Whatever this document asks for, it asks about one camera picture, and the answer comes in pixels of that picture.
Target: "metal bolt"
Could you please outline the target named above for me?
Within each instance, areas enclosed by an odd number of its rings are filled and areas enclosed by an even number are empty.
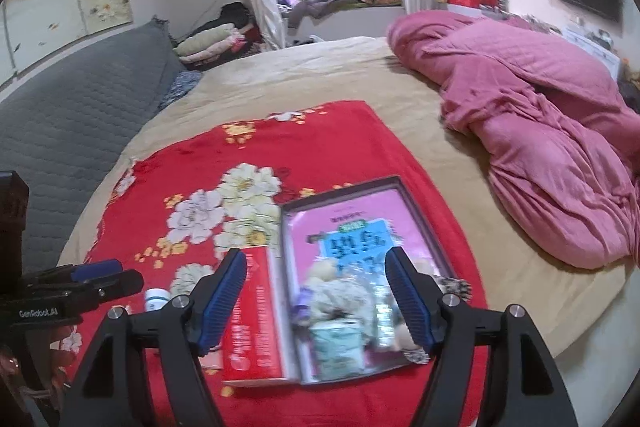
[[[120,317],[122,317],[123,313],[126,313],[126,309],[124,309],[122,306],[114,306],[107,312],[107,317],[109,317],[110,319],[119,319]]]
[[[189,304],[189,298],[187,295],[178,295],[171,301],[171,304],[174,308],[186,308]]]
[[[519,304],[512,304],[511,306],[509,306],[509,312],[517,319],[524,317],[524,315],[527,314],[527,311]]]
[[[455,308],[458,304],[460,304],[460,297],[453,293],[447,293],[446,295],[442,296],[442,302],[450,308]]]

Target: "pink duvet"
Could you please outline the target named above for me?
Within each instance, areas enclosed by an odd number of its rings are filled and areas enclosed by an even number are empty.
[[[495,194],[540,247],[583,268],[638,262],[640,116],[601,63],[559,36],[440,10],[398,19],[388,42],[442,86],[446,125],[482,140]]]

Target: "white flower print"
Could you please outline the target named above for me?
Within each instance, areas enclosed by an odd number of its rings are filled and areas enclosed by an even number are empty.
[[[241,163],[222,176],[216,189],[222,195],[222,205],[230,217],[238,217],[245,206],[272,203],[271,198],[280,191],[280,180],[271,167],[258,169],[255,165]]]
[[[197,245],[211,236],[211,229],[223,217],[225,210],[220,206],[222,197],[217,190],[197,190],[188,200],[175,205],[175,212],[166,220],[171,229],[166,235],[167,240],[180,243],[189,237],[191,243]]]
[[[125,172],[122,179],[116,185],[116,188],[114,188],[116,194],[118,196],[123,195],[127,191],[127,189],[131,185],[133,185],[134,181],[136,181],[136,177],[133,175],[133,167],[129,167],[129,169],[127,169],[127,172]]]
[[[193,291],[200,279],[212,273],[213,267],[207,264],[191,263],[180,266],[175,271],[174,280],[169,286],[169,292],[172,297],[188,295]]]
[[[216,257],[222,259],[229,248],[277,247],[279,218],[280,208],[277,204],[242,207],[238,218],[225,221],[222,232],[214,237]]]
[[[82,346],[82,335],[78,333],[78,326],[74,326],[69,336],[60,341],[60,349],[71,351],[77,355],[80,351],[80,346]]]
[[[274,118],[275,120],[278,120],[279,122],[286,122],[289,120],[293,120],[294,116],[302,116],[301,112],[295,112],[295,111],[286,111],[286,112],[281,112],[280,114],[272,114],[268,120],[271,120],[271,118]]]

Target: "red blanket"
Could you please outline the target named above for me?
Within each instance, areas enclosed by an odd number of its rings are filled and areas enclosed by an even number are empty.
[[[220,251],[274,245],[277,204],[392,174],[411,191],[457,275],[472,284],[472,304],[486,307],[460,226],[420,164],[364,102],[225,124],[135,163],[114,190],[87,261],[117,258],[143,274],[145,289],[189,290],[194,278],[216,266]],[[63,346],[82,355],[114,304],[86,314]],[[141,312],[143,295],[118,304]],[[160,424],[172,425],[159,357],[147,359]],[[478,414],[485,363],[486,351],[479,349],[464,427]],[[206,371],[206,380],[228,427],[406,427],[430,370],[410,366],[314,389],[232,389],[214,371]]]

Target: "gray cloth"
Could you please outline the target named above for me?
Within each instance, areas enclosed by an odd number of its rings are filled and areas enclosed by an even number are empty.
[[[359,0],[302,0],[289,12],[289,28],[297,29],[306,15],[314,19],[321,19],[329,13],[337,12],[345,6],[359,2]]]
[[[30,188],[24,272],[54,267],[76,220],[184,67],[166,25],[96,42],[0,103],[0,170]]]

